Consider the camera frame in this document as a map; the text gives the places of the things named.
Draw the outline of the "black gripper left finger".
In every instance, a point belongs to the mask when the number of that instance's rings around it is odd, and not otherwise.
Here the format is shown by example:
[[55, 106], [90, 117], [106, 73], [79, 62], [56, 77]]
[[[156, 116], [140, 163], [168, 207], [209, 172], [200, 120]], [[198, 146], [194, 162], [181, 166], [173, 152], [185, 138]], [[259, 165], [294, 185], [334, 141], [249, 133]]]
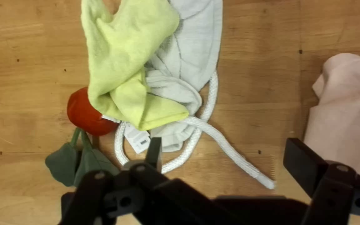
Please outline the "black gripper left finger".
[[59, 225], [115, 225], [133, 213], [143, 225], [210, 225], [213, 203], [180, 178], [159, 171], [161, 140], [154, 137], [141, 161], [130, 161], [119, 175], [89, 172], [75, 192], [63, 196]]

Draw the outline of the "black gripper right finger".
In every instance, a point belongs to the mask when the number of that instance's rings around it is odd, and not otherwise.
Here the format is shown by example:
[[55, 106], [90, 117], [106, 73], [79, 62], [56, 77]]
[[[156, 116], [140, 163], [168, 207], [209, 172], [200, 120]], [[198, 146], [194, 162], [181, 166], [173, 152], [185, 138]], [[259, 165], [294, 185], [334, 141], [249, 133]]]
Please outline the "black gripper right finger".
[[311, 197], [301, 225], [348, 225], [360, 216], [360, 173], [353, 167], [319, 156], [301, 140], [289, 137], [284, 166]]

